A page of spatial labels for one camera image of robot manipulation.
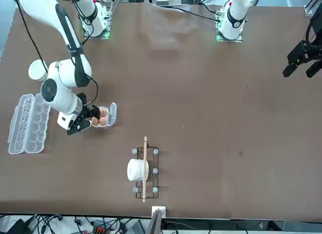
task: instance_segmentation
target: black wire rack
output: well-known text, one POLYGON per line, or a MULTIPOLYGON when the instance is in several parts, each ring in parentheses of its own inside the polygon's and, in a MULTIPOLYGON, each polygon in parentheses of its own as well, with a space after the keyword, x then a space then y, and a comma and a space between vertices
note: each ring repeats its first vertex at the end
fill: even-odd
MULTIPOLYGON (((147 144, 147 150, 152 149, 152 155, 153 155, 153 169, 157 169, 159 171, 159 153, 154 154, 154 150, 157 149, 157 151, 159 150, 158 147, 152 147, 149 146, 149 144, 147 144)), ((137 149, 137 154, 136 154, 136 159, 140 159, 142 160, 143 157, 141 155, 143 155, 143 147, 138 147, 137 149)), ((152 186, 147 186, 146 189, 150 190, 150 193, 148 195, 148 192, 146 192, 146 199, 156 199, 159 197, 159 172, 157 174, 153 173, 153 169, 152 171, 149 171, 150 173, 152 173, 151 175, 149 174, 148 178, 147 178, 147 183, 149 183, 150 181, 152 181, 152 186)), ((136 199, 142 199, 142 193, 143 193, 143 182, 142 181, 136 181, 135 182, 135 187, 137 188, 138 192, 135 193, 135 198, 136 199)))

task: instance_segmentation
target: egg carton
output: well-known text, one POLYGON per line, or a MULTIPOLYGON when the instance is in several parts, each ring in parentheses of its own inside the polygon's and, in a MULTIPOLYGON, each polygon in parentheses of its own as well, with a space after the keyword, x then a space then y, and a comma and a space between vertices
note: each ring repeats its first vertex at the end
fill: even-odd
POLYGON ((50 106, 41 94, 23 95, 10 122, 8 152, 39 153, 44 149, 50 106))
POLYGON ((109 107, 99 106, 99 108, 107 110, 106 124, 101 125, 99 123, 97 126, 93 125, 93 127, 95 127, 95 128, 100 128, 100 127, 107 128, 107 127, 113 126, 114 123, 116 122, 116 113, 117 113, 117 105, 116 105, 116 103, 112 102, 109 107))

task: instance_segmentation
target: metal bracket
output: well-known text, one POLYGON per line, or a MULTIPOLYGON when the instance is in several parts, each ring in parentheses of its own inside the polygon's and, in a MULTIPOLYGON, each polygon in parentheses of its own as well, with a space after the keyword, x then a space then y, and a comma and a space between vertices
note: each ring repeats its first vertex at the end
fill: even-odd
POLYGON ((162 212, 161 218, 166 217, 166 207, 165 206, 153 206, 152 207, 152 216, 157 210, 161 210, 161 212, 162 212))
POLYGON ((304 13, 305 13, 305 16, 312 16, 313 15, 312 10, 308 10, 306 5, 304 5, 304 13))
POLYGON ((152 207, 152 218, 149 226, 146 229, 145 234, 160 234, 161 232, 161 219, 166 215, 165 206, 153 206, 152 207))

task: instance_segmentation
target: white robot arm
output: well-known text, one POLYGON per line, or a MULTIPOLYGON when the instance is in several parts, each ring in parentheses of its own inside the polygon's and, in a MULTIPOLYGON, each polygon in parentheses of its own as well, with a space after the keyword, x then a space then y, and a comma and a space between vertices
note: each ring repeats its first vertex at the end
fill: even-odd
POLYGON ((88 109, 86 96, 76 95, 70 88, 87 86, 92 69, 66 10, 56 0, 19 1, 28 15, 60 32, 70 54, 70 59, 50 64, 48 77, 41 85, 43 99, 59 111, 57 123, 67 130, 68 135, 91 127, 92 121, 86 118, 94 116, 99 119, 99 108, 88 109))
POLYGON ((232 0, 231 6, 225 8, 225 18, 219 31, 226 39, 234 40, 239 36, 250 5, 251 0, 232 0))
POLYGON ((107 29, 108 13, 106 6, 99 2, 94 3, 93 0, 71 0, 76 3, 80 15, 80 20, 88 35, 93 37, 99 36, 107 29))

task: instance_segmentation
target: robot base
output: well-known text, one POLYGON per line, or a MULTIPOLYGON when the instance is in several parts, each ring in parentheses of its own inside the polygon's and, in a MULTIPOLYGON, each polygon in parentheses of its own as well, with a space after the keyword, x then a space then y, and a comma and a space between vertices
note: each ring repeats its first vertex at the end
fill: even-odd
POLYGON ((222 42, 222 41, 229 41, 229 42, 242 42, 243 41, 243 26, 244 24, 241 26, 241 32, 239 34, 239 36, 234 39, 234 40, 229 40, 226 39, 219 31, 219 29, 222 27, 222 21, 225 18, 225 13, 227 12, 227 9, 220 9, 219 11, 219 15, 216 15, 216 19, 219 19, 221 22, 216 22, 216 41, 217 42, 222 42))
POLYGON ((82 26, 84 29, 84 38, 87 38, 88 34, 91 34, 91 37, 99 37, 101 39, 108 39, 111 31, 111 8, 106 8, 105 5, 102 5, 98 2, 95 3, 97 6, 97 17, 92 21, 94 31, 91 34, 93 28, 91 25, 87 25, 84 20, 81 19, 82 26))

